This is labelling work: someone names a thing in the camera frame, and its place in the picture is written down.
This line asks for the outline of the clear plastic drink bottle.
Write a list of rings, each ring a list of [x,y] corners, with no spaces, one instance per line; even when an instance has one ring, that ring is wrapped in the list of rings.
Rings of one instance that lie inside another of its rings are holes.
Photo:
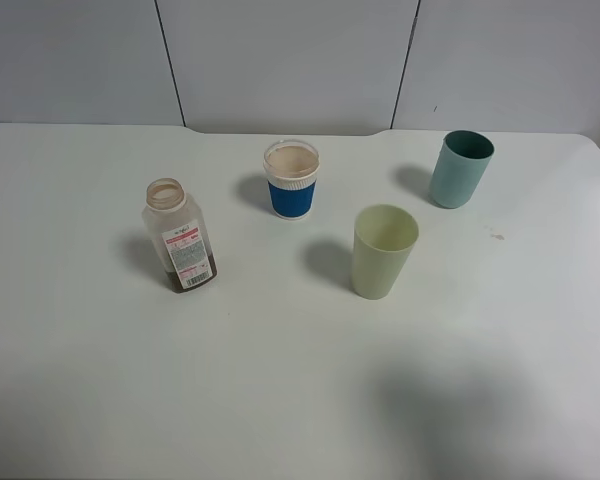
[[[203,212],[177,180],[149,184],[142,219],[175,292],[194,290],[217,276]]]

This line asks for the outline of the teal plastic cup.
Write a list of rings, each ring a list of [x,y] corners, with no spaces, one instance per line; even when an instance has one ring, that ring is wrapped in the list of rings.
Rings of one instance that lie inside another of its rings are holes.
[[[493,143],[480,133],[468,130],[447,133],[429,184],[431,200],[447,209],[465,205],[494,152]]]

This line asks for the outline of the pale green plastic cup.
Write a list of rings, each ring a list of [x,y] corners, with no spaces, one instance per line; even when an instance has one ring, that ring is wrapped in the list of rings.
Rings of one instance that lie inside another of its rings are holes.
[[[386,297],[419,238],[419,226],[404,209],[377,204],[364,208],[354,222],[351,281],[369,300]]]

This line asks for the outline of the blue sleeved paper cup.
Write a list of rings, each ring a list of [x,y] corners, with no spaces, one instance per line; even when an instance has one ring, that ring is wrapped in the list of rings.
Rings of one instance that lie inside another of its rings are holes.
[[[274,213],[287,220],[306,217],[320,168],[318,151],[302,140],[281,140],[265,151],[263,168]]]

